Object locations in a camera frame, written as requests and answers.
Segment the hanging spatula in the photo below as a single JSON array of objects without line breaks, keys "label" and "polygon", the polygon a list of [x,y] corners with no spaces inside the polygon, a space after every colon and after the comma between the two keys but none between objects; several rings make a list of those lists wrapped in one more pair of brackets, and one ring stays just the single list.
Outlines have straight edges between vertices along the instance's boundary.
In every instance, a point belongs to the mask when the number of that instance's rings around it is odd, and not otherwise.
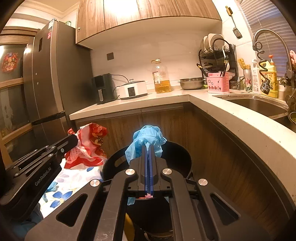
[{"label": "hanging spatula", "polygon": [[235,22],[234,22],[232,9],[230,7],[228,7],[228,6],[226,6],[225,8],[226,8],[227,14],[231,17],[231,19],[233,21],[233,24],[234,24],[233,33],[234,33],[234,35],[236,36],[237,39],[241,39],[242,35],[241,35],[240,31],[238,30]]}]

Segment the beer can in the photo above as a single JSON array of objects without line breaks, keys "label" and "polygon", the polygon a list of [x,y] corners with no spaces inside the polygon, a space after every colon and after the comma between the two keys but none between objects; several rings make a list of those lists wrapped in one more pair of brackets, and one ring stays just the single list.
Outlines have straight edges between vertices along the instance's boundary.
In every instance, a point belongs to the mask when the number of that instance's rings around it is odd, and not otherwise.
[{"label": "beer can", "polygon": [[252,92],[252,73],[250,69],[243,70],[244,85],[246,92]]}]

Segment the black dish rack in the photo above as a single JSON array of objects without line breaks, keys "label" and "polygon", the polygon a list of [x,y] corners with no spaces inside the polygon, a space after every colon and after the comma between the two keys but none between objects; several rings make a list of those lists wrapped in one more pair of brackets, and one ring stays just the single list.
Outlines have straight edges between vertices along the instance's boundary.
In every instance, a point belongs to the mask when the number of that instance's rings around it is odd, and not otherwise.
[{"label": "black dish rack", "polygon": [[198,58],[204,72],[230,72],[230,81],[238,80],[236,45],[226,41],[222,34],[209,33],[200,43]]}]

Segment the wooden glass door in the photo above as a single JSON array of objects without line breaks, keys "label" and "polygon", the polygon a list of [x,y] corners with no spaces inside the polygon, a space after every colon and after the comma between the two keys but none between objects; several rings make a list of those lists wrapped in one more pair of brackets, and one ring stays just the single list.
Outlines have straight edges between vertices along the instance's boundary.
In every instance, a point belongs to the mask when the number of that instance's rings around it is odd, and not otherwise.
[{"label": "wooden glass door", "polygon": [[33,150],[35,136],[24,93],[24,54],[38,30],[4,27],[1,31],[1,154],[9,166]]}]

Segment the dark grey refrigerator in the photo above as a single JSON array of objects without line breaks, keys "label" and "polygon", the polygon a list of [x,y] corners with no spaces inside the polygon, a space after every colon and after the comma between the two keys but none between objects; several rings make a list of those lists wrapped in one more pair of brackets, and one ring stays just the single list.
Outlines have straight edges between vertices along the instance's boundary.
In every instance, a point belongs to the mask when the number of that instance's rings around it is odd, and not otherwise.
[{"label": "dark grey refrigerator", "polygon": [[53,19],[23,54],[23,88],[36,149],[66,137],[76,127],[70,114],[96,102],[90,50],[75,43],[75,33]]}]

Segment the yellow detergent bottle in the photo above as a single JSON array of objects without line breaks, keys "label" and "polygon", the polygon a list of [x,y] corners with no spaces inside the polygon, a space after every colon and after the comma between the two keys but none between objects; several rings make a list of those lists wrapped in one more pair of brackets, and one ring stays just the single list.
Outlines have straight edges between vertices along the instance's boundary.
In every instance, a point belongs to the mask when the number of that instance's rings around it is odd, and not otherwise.
[{"label": "yellow detergent bottle", "polygon": [[262,62],[260,68],[261,92],[269,97],[278,98],[278,78],[277,71],[273,61],[273,55],[268,56],[270,61]]}]

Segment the steel sink basin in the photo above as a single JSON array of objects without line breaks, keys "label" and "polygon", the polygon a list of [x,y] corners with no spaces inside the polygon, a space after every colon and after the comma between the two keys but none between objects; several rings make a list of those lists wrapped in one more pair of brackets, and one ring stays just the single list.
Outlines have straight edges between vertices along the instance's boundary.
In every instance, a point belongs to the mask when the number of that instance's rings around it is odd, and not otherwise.
[{"label": "steel sink basin", "polygon": [[288,106],[276,99],[253,94],[229,94],[218,95],[217,97],[256,111],[295,132],[295,124],[288,119]]}]

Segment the red white plastic bag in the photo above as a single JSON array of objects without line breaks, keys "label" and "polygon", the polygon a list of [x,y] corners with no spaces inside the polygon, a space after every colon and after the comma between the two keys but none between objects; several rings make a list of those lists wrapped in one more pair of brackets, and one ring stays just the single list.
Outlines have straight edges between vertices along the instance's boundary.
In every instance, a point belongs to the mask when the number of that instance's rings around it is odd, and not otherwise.
[{"label": "red white plastic bag", "polygon": [[107,128],[97,123],[89,123],[74,132],[68,130],[78,138],[78,144],[65,154],[65,169],[84,169],[102,166],[107,155],[102,149],[103,138],[108,134]]}]

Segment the black trash bin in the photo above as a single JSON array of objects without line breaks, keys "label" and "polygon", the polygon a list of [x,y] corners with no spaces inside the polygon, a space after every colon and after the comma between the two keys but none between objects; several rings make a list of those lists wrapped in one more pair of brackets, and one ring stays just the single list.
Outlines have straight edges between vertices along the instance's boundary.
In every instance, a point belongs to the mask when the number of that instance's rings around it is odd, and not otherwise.
[{"label": "black trash bin", "polygon": [[[117,173],[131,168],[124,147],[114,153],[103,167],[103,179],[111,180]],[[166,168],[178,171],[183,177],[191,175],[192,160],[181,145],[166,142],[161,158]],[[168,197],[130,197],[127,202],[124,232],[128,240],[173,240],[171,209]]]}]

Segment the cooking oil bottle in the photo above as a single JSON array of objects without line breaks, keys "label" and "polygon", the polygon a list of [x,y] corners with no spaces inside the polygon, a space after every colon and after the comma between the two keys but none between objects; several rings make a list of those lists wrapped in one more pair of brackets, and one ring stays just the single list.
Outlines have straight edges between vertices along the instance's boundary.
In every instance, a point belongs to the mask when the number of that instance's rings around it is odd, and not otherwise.
[{"label": "cooking oil bottle", "polygon": [[154,59],[152,64],[152,77],[156,93],[171,92],[171,83],[166,65],[160,59]]}]

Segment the steel mixing bowl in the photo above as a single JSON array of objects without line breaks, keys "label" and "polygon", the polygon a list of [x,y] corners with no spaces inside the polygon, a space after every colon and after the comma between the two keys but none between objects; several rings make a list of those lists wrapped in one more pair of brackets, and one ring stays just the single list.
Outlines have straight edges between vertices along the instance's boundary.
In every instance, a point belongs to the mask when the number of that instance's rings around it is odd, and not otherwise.
[{"label": "steel mixing bowl", "polygon": [[183,90],[202,89],[204,86],[204,78],[202,77],[183,78],[183,79],[180,79],[179,83]]}]

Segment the wooden lower cabinets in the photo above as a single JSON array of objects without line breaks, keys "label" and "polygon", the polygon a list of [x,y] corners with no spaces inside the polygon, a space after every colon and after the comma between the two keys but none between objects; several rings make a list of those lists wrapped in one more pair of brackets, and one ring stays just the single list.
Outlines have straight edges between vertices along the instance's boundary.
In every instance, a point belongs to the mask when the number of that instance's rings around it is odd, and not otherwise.
[{"label": "wooden lower cabinets", "polygon": [[271,169],[243,141],[189,102],[138,108],[75,120],[80,127],[107,128],[103,150],[108,156],[132,142],[145,125],[158,126],[164,137],[182,145],[192,158],[194,177],[212,185],[276,238],[295,205]]}]

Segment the blue rubber glove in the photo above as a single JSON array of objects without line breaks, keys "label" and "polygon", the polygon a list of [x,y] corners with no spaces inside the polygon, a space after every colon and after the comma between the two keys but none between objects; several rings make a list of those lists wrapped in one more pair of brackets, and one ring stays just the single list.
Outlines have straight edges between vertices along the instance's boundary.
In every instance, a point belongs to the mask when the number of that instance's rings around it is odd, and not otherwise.
[{"label": "blue rubber glove", "polygon": [[163,136],[160,128],[153,125],[145,125],[140,130],[133,134],[133,142],[125,151],[125,157],[130,164],[130,161],[142,156],[142,148],[145,147],[144,152],[144,185],[145,197],[144,199],[153,198],[153,170],[152,158],[162,156],[162,145],[167,142]]}]

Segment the black air fryer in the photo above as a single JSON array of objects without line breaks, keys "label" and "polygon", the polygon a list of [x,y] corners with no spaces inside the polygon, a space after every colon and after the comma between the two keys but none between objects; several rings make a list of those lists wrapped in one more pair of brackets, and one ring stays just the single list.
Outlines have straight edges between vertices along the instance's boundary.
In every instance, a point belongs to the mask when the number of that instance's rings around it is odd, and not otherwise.
[{"label": "black air fryer", "polygon": [[115,100],[115,87],[110,73],[93,77],[92,85],[97,104],[104,104]]}]

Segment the pink utensil holder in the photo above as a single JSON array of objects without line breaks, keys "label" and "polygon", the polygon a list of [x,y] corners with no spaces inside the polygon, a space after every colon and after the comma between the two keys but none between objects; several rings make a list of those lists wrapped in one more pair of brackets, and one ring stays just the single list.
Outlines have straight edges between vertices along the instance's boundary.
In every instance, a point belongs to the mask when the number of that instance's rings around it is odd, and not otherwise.
[{"label": "pink utensil holder", "polygon": [[229,93],[229,73],[226,72],[225,75],[209,73],[207,76],[207,86],[209,93]]}]

